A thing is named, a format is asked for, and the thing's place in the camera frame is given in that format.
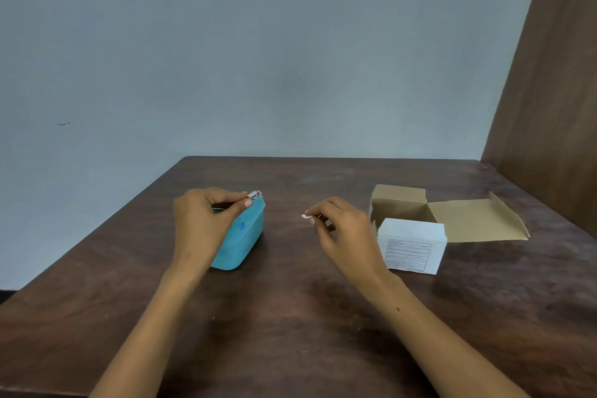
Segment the person's right forearm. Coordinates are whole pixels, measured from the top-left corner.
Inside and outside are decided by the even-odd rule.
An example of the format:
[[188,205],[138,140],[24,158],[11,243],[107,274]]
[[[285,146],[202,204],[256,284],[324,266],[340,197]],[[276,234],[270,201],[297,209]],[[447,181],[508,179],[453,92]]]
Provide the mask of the person's right forearm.
[[390,271],[367,299],[384,317],[440,398],[530,398],[431,312]]

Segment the teal zipper pouch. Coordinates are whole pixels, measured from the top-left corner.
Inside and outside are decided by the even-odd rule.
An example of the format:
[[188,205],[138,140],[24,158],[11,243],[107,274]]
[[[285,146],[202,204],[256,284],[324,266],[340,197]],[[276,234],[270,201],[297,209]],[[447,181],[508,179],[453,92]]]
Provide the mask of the teal zipper pouch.
[[252,205],[240,214],[228,229],[227,235],[211,267],[231,271],[239,267],[263,232],[265,201],[259,190],[248,195]]

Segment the person's right hand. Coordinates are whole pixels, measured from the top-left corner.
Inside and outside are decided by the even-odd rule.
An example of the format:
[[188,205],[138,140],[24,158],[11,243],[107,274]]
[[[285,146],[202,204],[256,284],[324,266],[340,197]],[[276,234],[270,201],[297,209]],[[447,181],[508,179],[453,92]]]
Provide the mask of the person's right hand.
[[304,214],[325,216],[334,223],[334,231],[328,231],[316,221],[313,226],[319,243],[363,297],[376,306],[406,299],[409,290],[385,265],[365,212],[339,197],[331,197],[312,206]]

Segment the brown wooden panel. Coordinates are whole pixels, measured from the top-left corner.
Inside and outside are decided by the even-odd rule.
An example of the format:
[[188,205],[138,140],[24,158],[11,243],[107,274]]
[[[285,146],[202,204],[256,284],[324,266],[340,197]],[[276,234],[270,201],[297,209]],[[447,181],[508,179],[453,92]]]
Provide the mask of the brown wooden panel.
[[597,238],[597,0],[531,0],[482,161]]

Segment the person's left forearm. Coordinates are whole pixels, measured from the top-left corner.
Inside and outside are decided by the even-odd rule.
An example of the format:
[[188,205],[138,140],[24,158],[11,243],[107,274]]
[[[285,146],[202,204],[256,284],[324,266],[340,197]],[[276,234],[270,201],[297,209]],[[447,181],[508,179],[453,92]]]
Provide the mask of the person's left forearm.
[[88,398],[156,398],[183,312],[209,262],[172,265]]

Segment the person's left hand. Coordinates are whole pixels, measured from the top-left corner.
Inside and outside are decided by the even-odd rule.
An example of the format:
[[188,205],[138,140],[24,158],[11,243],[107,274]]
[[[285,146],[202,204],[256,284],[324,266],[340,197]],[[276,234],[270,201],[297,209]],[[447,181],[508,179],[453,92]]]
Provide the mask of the person's left hand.
[[175,253],[173,268],[199,278],[211,266],[228,229],[242,213],[213,213],[213,204],[238,201],[248,192],[219,188],[191,189],[174,201]]

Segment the open white cardboard box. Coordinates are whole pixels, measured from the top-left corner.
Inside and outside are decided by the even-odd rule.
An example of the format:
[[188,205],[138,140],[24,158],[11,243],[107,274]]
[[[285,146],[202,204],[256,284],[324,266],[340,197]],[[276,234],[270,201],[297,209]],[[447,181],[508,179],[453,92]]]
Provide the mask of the open white cardboard box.
[[377,184],[369,219],[389,269],[435,275],[449,243],[528,240],[521,218],[487,198],[428,202],[426,190]]

